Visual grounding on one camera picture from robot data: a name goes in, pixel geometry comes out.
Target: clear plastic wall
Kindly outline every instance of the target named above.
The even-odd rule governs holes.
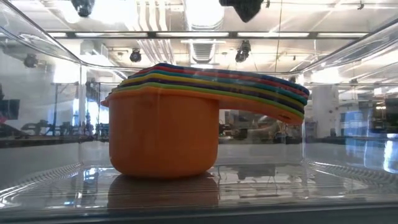
[[[3,2],[0,10],[1,183],[109,164],[109,111],[100,102],[137,70],[93,65],[101,55],[84,62],[80,49],[71,53]],[[305,161],[397,173],[397,30],[378,31],[300,72],[271,74],[295,75],[312,92],[302,126],[220,110],[216,164]]]

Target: ceiling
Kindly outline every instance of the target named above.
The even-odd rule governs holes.
[[[97,0],[97,12],[87,19],[71,18],[75,14],[72,4],[68,0],[59,1],[11,1],[18,9],[48,32],[105,32],[105,31],[139,31],[130,28],[129,18],[134,13],[126,9],[127,2],[136,5],[141,16],[141,6],[145,6],[144,22],[140,23],[142,31],[156,31],[161,29],[160,4],[158,0]],[[150,4],[154,3],[157,10],[155,27],[150,25]],[[397,19],[398,1],[395,0],[362,0],[364,7],[358,10],[360,0],[271,0],[267,8],[266,1],[261,11],[248,23],[241,21],[232,7],[224,8],[222,26],[218,31],[240,32],[334,32],[367,34],[383,25]],[[197,11],[209,16],[206,5],[198,6]],[[165,0],[165,24],[168,31],[188,30],[184,13],[183,0]],[[59,40],[67,48],[80,44],[81,40]],[[190,66],[194,62],[190,55],[190,44],[183,43],[185,39],[170,39],[175,63]],[[217,39],[215,56],[210,62],[214,68],[230,70],[244,70],[252,72],[289,72],[303,68],[353,40],[336,38],[329,39],[251,39],[251,53],[243,63],[235,62],[236,50],[242,39]],[[103,44],[109,52],[109,59],[116,66],[149,67],[154,63],[149,60],[146,52],[141,49],[142,60],[132,63],[129,56],[132,49],[139,49],[136,39],[95,39],[95,44]],[[394,63],[395,50],[378,60],[362,60],[338,68],[341,82],[348,82],[358,75],[377,71],[379,68]],[[311,80],[312,74],[307,75],[306,82]],[[379,72],[368,77],[362,77],[361,82],[393,82],[394,70]]]

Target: ceiling duct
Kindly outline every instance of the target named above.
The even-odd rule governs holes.
[[[189,31],[217,31],[221,29],[224,8],[218,0],[184,0],[185,18]],[[190,44],[191,56],[196,63],[213,59],[215,44]]]

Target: camera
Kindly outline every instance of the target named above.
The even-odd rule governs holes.
[[[70,0],[80,17],[88,17],[92,12],[95,0]]]
[[[235,56],[235,61],[238,63],[244,62],[249,57],[251,46],[248,40],[242,41],[240,48]]]
[[[131,62],[140,62],[141,61],[141,54],[139,53],[139,49],[133,49],[130,55]]]
[[[37,56],[35,54],[27,54],[26,58],[24,60],[24,65],[27,68],[35,68],[37,67],[37,64],[39,63],[39,60],[37,60]]]
[[[234,7],[241,20],[243,22],[249,22],[260,11],[263,1],[264,0],[220,0],[220,4],[222,6]]]

